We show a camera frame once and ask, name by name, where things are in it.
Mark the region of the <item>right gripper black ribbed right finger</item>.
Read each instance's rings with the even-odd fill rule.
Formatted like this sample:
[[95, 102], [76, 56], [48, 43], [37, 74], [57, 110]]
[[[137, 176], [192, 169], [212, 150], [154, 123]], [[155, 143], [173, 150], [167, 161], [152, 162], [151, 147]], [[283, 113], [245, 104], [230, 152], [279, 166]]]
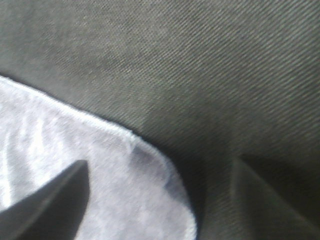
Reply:
[[204, 157], [202, 240], [317, 240], [319, 157]]

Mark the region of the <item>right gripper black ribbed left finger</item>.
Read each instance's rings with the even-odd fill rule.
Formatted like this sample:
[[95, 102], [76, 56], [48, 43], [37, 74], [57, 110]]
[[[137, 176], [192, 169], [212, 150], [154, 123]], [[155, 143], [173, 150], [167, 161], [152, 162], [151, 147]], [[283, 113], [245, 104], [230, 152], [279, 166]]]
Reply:
[[2, 240], [73, 240], [90, 196], [89, 167], [77, 160], [0, 213]]

